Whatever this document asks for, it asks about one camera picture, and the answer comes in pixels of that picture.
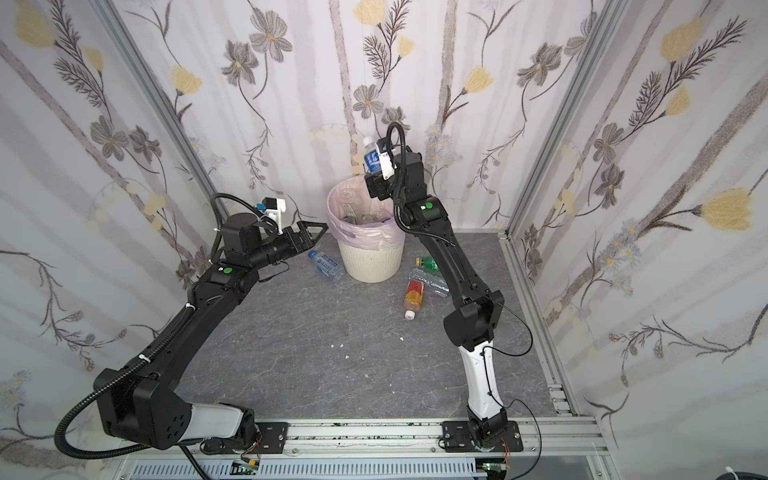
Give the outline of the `blue label bottle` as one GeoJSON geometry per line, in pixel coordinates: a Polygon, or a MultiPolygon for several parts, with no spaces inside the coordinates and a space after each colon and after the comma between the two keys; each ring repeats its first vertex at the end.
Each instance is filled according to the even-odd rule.
{"type": "Polygon", "coordinates": [[[377,173],[381,171],[379,149],[377,140],[373,137],[365,137],[363,160],[368,173],[377,173]]]}

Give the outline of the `blue cap bottle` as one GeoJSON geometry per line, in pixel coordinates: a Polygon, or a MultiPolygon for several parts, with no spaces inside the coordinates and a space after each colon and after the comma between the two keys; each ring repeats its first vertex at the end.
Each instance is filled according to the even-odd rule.
{"type": "Polygon", "coordinates": [[[325,278],[331,281],[338,281],[343,276],[343,267],[329,255],[321,251],[310,250],[308,252],[308,257],[313,261],[316,269],[325,278]]]}

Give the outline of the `green bottle yellow cap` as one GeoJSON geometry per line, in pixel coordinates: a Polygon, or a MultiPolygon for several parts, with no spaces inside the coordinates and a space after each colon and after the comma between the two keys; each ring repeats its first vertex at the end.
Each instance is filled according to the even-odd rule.
{"type": "Polygon", "coordinates": [[[431,256],[417,257],[416,265],[425,271],[437,272],[439,270],[436,260],[431,256]]]}

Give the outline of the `red yellow label tea bottle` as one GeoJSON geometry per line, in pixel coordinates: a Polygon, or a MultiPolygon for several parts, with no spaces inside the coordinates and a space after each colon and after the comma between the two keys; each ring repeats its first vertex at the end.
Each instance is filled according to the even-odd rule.
{"type": "Polygon", "coordinates": [[[424,283],[419,280],[410,280],[404,297],[404,318],[414,320],[420,312],[424,297],[424,283]]]}

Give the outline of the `clear crushed bottle white cap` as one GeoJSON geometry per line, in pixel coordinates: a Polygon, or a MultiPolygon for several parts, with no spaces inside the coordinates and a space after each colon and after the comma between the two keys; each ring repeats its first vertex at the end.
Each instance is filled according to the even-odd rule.
{"type": "Polygon", "coordinates": [[[421,268],[413,268],[409,272],[409,279],[422,282],[425,289],[435,295],[443,298],[451,296],[447,282],[436,272],[425,271],[421,268]]]}

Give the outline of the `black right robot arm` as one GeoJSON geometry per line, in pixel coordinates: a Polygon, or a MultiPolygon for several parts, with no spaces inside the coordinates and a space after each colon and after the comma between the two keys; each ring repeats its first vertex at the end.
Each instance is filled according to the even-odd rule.
{"type": "Polygon", "coordinates": [[[436,261],[452,298],[454,311],[443,320],[444,330],[460,352],[468,397],[468,434],[473,446],[510,451],[505,435],[510,425],[497,386],[493,355],[510,358],[527,355],[505,352],[494,346],[495,329],[509,309],[501,291],[493,291],[478,275],[460,246],[441,201],[427,191],[422,156],[407,146],[403,126],[391,123],[382,139],[388,160],[380,170],[365,175],[372,198],[393,201],[393,218],[406,234],[419,239],[436,261]]]}

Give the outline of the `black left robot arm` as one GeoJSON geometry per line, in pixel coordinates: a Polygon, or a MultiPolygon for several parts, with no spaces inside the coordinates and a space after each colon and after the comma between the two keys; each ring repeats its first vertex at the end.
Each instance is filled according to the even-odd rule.
{"type": "Polygon", "coordinates": [[[219,442],[222,452],[232,453],[259,441],[252,409],[189,403],[175,389],[221,321],[262,282],[261,269],[312,250],[328,226],[300,221],[280,227],[264,210],[226,193],[211,195],[209,203],[216,221],[209,266],[159,335],[121,369],[103,370],[92,392],[64,415],[53,434],[60,453],[96,460],[194,441],[219,442]],[[72,422],[92,404],[98,406],[104,432],[127,446],[89,451],[68,441],[72,422]]]}

